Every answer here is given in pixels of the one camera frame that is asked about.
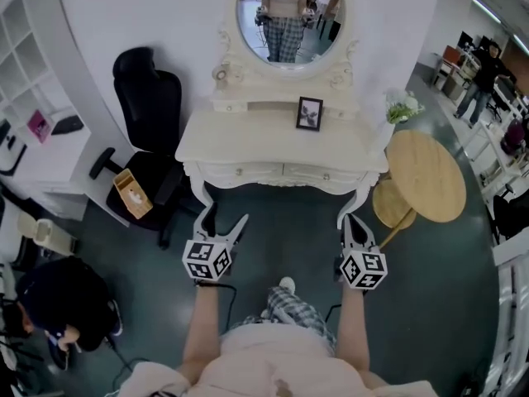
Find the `round wooden table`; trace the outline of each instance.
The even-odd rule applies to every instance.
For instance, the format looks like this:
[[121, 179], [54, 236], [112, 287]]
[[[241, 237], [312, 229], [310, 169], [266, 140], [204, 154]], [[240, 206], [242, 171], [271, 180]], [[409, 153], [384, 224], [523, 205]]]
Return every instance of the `round wooden table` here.
[[434, 222], [456, 219], [466, 203], [466, 187], [451, 154], [431, 136], [419, 131], [399, 131], [388, 149], [391, 179], [380, 181], [373, 194], [374, 212], [393, 230], [409, 227], [417, 213]]

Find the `black and white cube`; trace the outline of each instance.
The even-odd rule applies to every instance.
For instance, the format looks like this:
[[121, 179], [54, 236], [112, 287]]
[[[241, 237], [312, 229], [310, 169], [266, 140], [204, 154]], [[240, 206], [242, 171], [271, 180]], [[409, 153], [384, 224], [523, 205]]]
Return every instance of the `black and white cube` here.
[[386, 256], [382, 253], [352, 250], [340, 265], [351, 288], [375, 289], [388, 274]]
[[216, 282], [230, 267], [231, 256], [226, 244], [188, 240], [182, 262], [191, 278]]

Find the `fluorescent light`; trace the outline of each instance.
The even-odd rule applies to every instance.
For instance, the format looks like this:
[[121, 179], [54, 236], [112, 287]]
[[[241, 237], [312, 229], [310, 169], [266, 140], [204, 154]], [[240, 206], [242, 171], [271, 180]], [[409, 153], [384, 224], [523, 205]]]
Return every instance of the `fluorescent light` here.
[[526, 45], [523, 44], [522, 40], [520, 40], [516, 34], [514, 34], [514, 39], [516, 40], [516, 43], [518, 43], [518, 45], [522, 48], [522, 50], [526, 52], [526, 55], [529, 55], [529, 49], [527, 49]]
[[490, 10], [488, 10], [479, 0], [472, 0], [474, 3], [476, 3], [479, 7], [481, 7], [482, 10], [487, 13], [490, 17], [492, 17], [497, 23], [502, 23], [499, 18], [494, 15]]

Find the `black photo frame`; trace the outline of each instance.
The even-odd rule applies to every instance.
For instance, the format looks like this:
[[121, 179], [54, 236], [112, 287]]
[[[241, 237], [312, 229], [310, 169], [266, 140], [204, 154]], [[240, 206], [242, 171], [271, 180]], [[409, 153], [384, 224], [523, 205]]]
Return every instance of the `black photo frame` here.
[[[317, 104], [317, 112], [314, 112], [315, 104]], [[296, 121], [296, 128], [308, 129], [310, 131], [320, 131], [320, 124], [322, 123], [323, 115], [323, 100], [317, 98], [300, 97], [298, 105], [298, 120]]]

